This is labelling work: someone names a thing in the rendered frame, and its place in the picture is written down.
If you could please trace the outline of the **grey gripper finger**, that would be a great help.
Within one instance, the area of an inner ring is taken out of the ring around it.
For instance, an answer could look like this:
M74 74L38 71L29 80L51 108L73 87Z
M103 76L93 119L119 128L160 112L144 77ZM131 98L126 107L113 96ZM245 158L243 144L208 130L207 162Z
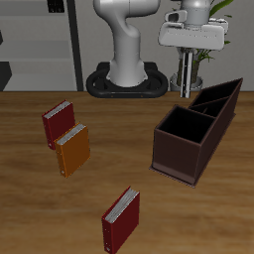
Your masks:
M181 88L181 97L185 96L185 68L186 68L186 52L184 48L177 48L179 53L179 71L177 84Z
M193 49L187 49L186 52L186 98L190 98L191 95L191 70L192 70L192 57L193 57Z

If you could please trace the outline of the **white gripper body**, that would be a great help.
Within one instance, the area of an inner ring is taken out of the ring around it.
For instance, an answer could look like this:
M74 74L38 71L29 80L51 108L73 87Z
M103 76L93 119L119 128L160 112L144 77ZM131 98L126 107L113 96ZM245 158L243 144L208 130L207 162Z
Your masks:
M168 47L193 48L220 51L224 47L224 35L228 22L210 18L206 25L186 27L184 23L165 22L159 34L159 44Z

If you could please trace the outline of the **dark brown desk caddy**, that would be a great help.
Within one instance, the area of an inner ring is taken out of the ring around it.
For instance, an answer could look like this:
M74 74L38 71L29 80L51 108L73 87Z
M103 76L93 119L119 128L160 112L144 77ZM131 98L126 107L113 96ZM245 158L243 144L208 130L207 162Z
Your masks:
M195 187L235 116L242 82L205 88L189 107L174 106L154 130L150 169Z

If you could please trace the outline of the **dark red book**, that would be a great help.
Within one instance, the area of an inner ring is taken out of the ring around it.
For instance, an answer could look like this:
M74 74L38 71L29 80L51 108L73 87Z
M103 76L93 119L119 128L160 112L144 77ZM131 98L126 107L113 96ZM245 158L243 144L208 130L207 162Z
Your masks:
M104 250L115 254L139 224L140 193L128 187L101 217Z
M74 126L74 113L71 102L64 100L42 115L48 146L55 149L54 141Z

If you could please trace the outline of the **orange book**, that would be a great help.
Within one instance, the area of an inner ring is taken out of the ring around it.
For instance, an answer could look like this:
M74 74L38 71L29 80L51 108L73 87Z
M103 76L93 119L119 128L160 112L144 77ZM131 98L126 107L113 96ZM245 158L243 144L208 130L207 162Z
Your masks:
M60 173L68 178L90 158L87 127L75 124L56 139L55 147Z

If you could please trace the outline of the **green pot plant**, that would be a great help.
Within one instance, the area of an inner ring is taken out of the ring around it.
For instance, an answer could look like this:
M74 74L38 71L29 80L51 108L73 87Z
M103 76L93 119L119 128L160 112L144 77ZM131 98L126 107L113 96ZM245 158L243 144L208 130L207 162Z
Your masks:
M212 16L220 9L232 3L233 0L221 0L215 5L211 6L209 16ZM184 56L184 48L178 48L179 53L179 70L178 73L174 73L170 79L170 89L171 91L180 91L181 83L182 83L182 72L183 72L183 56ZM191 70L191 91L201 91L202 89L202 78L199 77L198 70L199 64L204 60L212 60L212 57L209 55L210 50L196 50L193 55L192 60L192 70Z

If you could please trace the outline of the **black books on shelf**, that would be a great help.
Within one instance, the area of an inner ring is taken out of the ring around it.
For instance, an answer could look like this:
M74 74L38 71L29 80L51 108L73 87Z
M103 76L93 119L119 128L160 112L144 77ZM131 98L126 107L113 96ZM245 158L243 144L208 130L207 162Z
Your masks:
M64 12L64 0L47 0L47 4L50 13Z

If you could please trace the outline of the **grey shelf unit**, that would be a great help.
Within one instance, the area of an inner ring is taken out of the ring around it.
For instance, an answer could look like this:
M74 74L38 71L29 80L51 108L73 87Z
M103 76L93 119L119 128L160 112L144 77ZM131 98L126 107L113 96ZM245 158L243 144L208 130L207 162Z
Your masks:
M47 0L0 0L0 62L12 76L3 91L82 91L75 0L50 13Z

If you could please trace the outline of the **black angular block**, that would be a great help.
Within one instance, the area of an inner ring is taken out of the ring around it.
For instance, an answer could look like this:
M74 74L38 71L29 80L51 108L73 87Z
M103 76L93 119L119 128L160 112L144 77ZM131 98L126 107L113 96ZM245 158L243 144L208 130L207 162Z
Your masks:
M12 76L8 62L0 62L0 91L3 91Z

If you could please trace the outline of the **flat black base plate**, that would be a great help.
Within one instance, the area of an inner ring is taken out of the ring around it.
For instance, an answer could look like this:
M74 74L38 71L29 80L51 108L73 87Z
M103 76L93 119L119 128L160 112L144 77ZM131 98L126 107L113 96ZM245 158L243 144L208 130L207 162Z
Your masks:
M96 71L86 80L86 90L98 98L156 98L163 96L169 87L168 79L158 71L153 62L144 62L148 76L141 84L133 87L121 87L106 78L109 62L99 63Z

